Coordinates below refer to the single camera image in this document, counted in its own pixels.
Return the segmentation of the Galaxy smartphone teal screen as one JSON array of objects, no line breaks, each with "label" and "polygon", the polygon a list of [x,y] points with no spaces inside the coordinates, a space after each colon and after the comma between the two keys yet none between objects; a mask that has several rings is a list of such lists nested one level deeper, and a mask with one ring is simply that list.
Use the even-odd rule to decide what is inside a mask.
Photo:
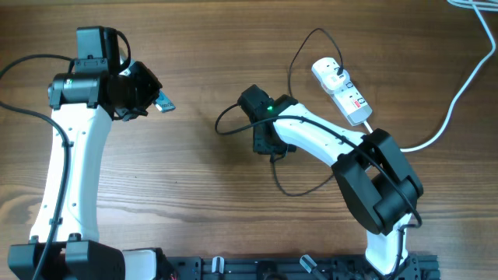
[{"label": "Galaxy smartphone teal screen", "polygon": [[158,97],[153,101],[154,106],[160,113],[170,112],[176,109],[172,101],[164,94],[162,90],[159,91]]}]

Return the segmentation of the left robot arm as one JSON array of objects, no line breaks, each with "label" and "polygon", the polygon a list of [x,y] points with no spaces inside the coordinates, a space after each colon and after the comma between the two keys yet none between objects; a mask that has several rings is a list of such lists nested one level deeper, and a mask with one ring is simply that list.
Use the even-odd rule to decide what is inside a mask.
[{"label": "left robot arm", "polygon": [[121,56],[124,39],[110,27],[78,28],[77,56],[48,87],[51,158],[29,240],[9,249],[17,278],[161,279],[173,271],[158,249],[119,250],[99,241],[96,200],[112,123],[144,116],[150,106],[172,109],[157,77]]}]

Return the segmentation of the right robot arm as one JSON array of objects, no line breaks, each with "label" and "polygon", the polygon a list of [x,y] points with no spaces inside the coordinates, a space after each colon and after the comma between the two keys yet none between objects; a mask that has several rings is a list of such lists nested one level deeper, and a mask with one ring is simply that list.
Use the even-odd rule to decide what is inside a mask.
[{"label": "right robot arm", "polygon": [[252,85],[237,106],[248,116],[254,151],[275,162],[302,149],[331,167],[346,206],[367,232],[366,260],[389,279],[407,261],[405,233],[422,225],[416,210],[423,185],[384,130],[350,131],[312,114],[295,98],[272,99]]}]

